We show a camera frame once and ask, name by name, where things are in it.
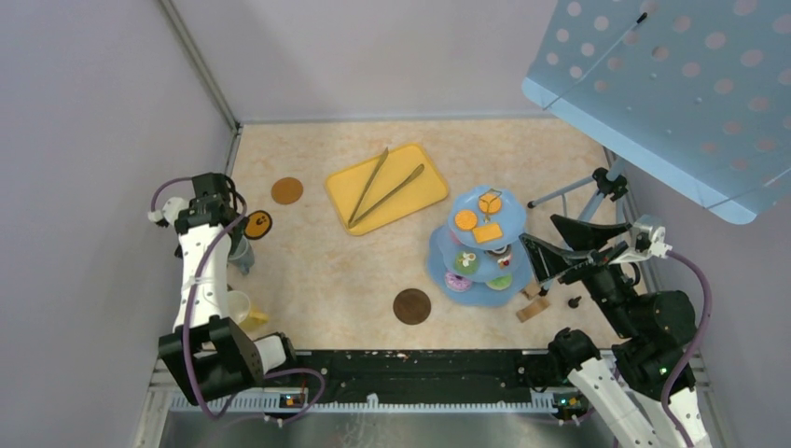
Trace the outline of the black yellow round coaster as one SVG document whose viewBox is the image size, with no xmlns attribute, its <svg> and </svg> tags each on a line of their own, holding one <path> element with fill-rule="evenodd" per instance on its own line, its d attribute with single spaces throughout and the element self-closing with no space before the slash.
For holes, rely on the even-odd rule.
<svg viewBox="0 0 791 448">
<path fill-rule="evenodd" d="M 248 240 L 260 240 L 271 231 L 271 228 L 271 215 L 267 211 L 256 210 L 248 216 L 248 222 L 244 228 L 244 236 Z"/>
</svg>

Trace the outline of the grey mug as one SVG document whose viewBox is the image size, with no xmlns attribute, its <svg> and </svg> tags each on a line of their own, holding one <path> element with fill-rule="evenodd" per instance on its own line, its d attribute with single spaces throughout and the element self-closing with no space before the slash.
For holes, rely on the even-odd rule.
<svg viewBox="0 0 791 448">
<path fill-rule="evenodd" d="M 255 265 L 254 250 L 246 237 L 242 237 L 236 249 L 229 255 L 229 264 L 236 267 L 242 275 L 248 275 Z"/>
</svg>

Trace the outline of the green frosted donut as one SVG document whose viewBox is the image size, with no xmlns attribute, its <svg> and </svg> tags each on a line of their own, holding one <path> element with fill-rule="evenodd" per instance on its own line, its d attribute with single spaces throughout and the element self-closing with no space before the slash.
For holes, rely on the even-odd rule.
<svg viewBox="0 0 791 448">
<path fill-rule="evenodd" d="M 503 276 L 496 277 L 488 282 L 485 283 L 486 287 L 495 290 L 501 291 L 509 288 L 513 282 L 513 275 L 507 274 Z"/>
</svg>

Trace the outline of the light brown round coaster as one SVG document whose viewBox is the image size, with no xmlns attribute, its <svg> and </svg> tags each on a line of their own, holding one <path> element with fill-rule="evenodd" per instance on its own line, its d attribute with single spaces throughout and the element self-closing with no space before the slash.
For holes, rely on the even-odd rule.
<svg viewBox="0 0 791 448">
<path fill-rule="evenodd" d="M 278 179 L 271 187 L 271 197 L 278 204 L 297 202 L 303 195 L 302 182 L 292 176 Z"/>
</svg>

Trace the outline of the square orange biscuit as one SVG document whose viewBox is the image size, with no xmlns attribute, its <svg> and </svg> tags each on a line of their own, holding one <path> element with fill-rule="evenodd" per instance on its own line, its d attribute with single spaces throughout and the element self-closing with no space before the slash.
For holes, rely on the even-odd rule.
<svg viewBox="0 0 791 448">
<path fill-rule="evenodd" d="M 472 230 L 473 237 L 477 244 L 485 244 L 499 240 L 503 237 L 503 231 L 497 222 L 485 223 Z"/>
</svg>

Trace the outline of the round orange biscuit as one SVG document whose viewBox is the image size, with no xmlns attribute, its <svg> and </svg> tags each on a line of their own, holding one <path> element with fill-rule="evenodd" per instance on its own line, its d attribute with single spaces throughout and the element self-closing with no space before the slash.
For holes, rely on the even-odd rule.
<svg viewBox="0 0 791 448">
<path fill-rule="evenodd" d="M 503 207 L 499 192 L 486 192 L 479 196 L 479 211 L 484 215 L 493 215 L 500 212 Z"/>
<path fill-rule="evenodd" d="M 478 225 L 478 216 L 472 210 L 463 209 L 455 214 L 453 223 L 459 231 L 472 231 Z"/>
</svg>

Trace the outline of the purple frosted donut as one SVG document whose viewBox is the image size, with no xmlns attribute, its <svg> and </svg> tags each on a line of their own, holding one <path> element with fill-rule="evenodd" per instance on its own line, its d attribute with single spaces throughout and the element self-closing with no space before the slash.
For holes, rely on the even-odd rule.
<svg viewBox="0 0 791 448">
<path fill-rule="evenodd" d="M 474 284 L 470 279 L 452 272 L 444 274 L 444 281 L 449 290 L 460 293 L 468 291 Z"/>
</svg>

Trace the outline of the dark brown round coaster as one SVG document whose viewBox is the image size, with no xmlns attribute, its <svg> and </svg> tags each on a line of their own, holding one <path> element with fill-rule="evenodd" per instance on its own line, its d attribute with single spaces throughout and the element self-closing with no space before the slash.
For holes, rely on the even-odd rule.
<svg viewBox="0 0 791 448">
<path fill-rule="evenodd" d="M 393 301 L 395 317 L 405 325 L 419 325 L 431 314 L 432 303 L 426 293 L 417 288 L 400 291 Z"/>
</svg>

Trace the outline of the yellow cup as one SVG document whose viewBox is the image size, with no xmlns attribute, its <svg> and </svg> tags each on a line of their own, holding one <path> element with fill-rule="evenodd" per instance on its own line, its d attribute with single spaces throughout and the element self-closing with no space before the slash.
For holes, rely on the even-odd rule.
<svg viewBox="0 0 791 448">
<path fill-rule="evenodd" d="M 266 313 L 252 309 L 241 314 L 238 325 L 242 330 L 251 332 L 262 328 L 269 320 L 270 318 Z"/>
</svg>

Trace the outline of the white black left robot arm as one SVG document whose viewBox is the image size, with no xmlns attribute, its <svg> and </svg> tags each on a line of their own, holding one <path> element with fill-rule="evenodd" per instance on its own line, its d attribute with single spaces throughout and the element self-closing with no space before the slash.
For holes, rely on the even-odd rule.
<svg viewBox="0 0 791 448">
<path fill-rule="evenodd" d="M 190 199 L 151 200 L 150 222 L 172 228 L 182 261 L 179 309 L 172 330 L 158 342 L 160 359 L 188 402 L 205 407 L 261 387 L 298 377 L 293 345 L 281 332 L 255 342 L 232 319 L 228 300 L 229 256 L 244 242 L 247 223 L 242 195 L 222 173 L 194 175 Z"/>
</svg>

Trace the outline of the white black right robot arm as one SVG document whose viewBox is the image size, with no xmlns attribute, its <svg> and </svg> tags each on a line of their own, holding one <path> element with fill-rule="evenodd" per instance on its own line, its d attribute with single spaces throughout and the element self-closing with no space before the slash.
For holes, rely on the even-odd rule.
<svg viewBox="0 0 791 448">
<path fill-rule="evenodd" d="M 572 385 L 599 414 L 622 447 L 709 447 L 696 379 L 689 365 L 711 316 L 711 290 L 701 281 L 697 313 L 681 290 L 639 294 L 624 266 L 652 258 L 680 259 L 665 241 L 661 221 L 599 225 L 561 215 L 551 218 L 566 246 L 529 233 L 520 243 L 540 283 L 581 283 L 621 339 L 608 364 L 580 329 L 562 329 L 548 344 L 529 385 Z"/>
</svg>

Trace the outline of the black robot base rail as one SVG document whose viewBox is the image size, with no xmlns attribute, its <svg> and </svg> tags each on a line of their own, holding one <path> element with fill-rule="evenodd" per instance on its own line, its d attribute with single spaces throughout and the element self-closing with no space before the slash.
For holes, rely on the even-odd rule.
<svg viewBox="0 0 791 448">
<path fill-rule="evenodd" d="M 527 403 L 540 392 L 569 388 L 545 350 L 314 350 L 288 368 L 319 372 L 320 404 Z"/>
</svg>

